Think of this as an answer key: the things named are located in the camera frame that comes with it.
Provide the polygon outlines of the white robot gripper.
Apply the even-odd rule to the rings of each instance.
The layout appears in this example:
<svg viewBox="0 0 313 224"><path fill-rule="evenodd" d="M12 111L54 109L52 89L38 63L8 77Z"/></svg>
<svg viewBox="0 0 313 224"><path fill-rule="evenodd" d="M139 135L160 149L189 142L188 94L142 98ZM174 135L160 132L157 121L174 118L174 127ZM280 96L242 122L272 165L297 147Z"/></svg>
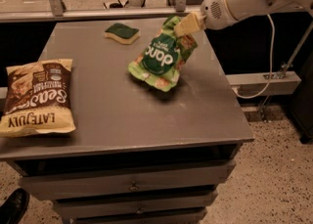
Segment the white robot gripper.
<svg viewBox="0 0 313 224"><path fill-rule="evenodd" d="M177 37L188 35L207 27L219 30L237 23L232 15L227 0L203 0L201 13L191 12L174 26Z"/></svg>

